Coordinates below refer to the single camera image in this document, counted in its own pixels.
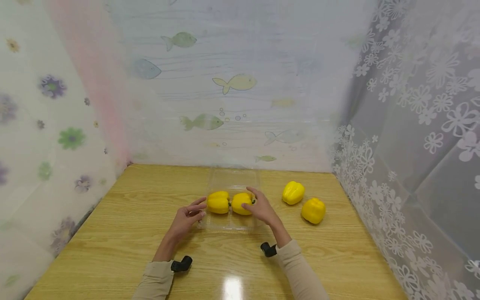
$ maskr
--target floral curtain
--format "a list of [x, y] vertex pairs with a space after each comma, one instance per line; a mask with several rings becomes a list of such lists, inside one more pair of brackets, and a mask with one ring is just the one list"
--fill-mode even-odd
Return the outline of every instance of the floral curtain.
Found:
[[123, 164], [38, 1], [0, 3], [0, 298], [22, 299]]
[[480, 299], [480, 2], [381, 0], [333, 170], [410, 299]]

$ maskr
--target forearm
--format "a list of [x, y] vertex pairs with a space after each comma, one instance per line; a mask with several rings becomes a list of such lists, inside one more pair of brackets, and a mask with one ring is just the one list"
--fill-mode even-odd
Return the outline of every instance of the forearm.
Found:
[[156, 250], [155, 256], [152, 259], [152, 262], [168, 262], [173, 258], [173, 253], [177, 242], [174, 238], [167, 234], [163, 237], [158, 249]]
[[301, 249], [292, 240], [283, 224], [271, 226], [277, 242], [277, 254], [295, 300], [328, 300], [317, 274], [301, 254]]
[[165, 235], [132, 300], [165, 300], [173, 282], [172, 257], [177, 243]]
[[276, 244], [279, 248], [282, 248], [283, 246], [287, 245], [292, 240], [288, 231], [285, 229], [285, 226], [283, 226], [282, 220], [280, 220], [280, 218], [277, 217], [270, 224], [270, 228], [273, 232], [273, 235], [276, 240]]

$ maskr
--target pink stripe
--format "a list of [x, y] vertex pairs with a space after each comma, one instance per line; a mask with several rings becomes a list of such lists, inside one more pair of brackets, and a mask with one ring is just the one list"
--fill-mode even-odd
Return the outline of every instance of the pink stripe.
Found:
[[121, 162], [129, 159], [118, 103], [129, 102], [124, 61], [116, 31], [99, 0], [46, 0], [49, 12], [85, 91], [95, 108], [106, 140]]

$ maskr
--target yellow bell pepper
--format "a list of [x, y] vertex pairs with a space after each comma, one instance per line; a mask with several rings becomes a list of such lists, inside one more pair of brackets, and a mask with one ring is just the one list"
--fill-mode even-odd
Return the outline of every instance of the yellow bell pepper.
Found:
[[252, 201], [252, 194], [248, 192], [241, 192], [233, 196], [233, 199], [232, 199], [232, 210], [235, 213], [239, 215], [244, 215], [244, 216], [251, 215], [252, 214], [251, 212], [241, 207], [242, 203], [246, 203], [248, 205], [252, 205], [253, 203], [255, 203], [254, 201]]
[[301, 183], [290, 181], [283, 189], [282, 200], [289, 204], [297, 204], [303, 199], [305, 188]]
[[301, 216], [312, 224], [318, 224], [325, 216], [325, 204], [318, 198], [312, 198], [301, 208]]
[[226, 214], [229, 206], [228, 192], [226, 191], [215, 192], [207, 197], [207, 209], [212, 213]]

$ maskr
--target green flower pattern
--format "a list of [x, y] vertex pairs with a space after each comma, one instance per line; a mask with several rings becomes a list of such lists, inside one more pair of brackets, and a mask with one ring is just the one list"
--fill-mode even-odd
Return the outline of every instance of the green flower pattern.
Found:
[[60, 132], [59, 144], [63, 149], [76, 150], [85, 142], [86, 136], [80, 128], [69, 127], [67, 130]]
[[38, 167], [38, 177], [40, 178], [40, 180], [47, 181], [50, 179], [51, 175], [52, 175], [52, 166], [50, 165], [50, 163], [46, 161], [42, 162]]

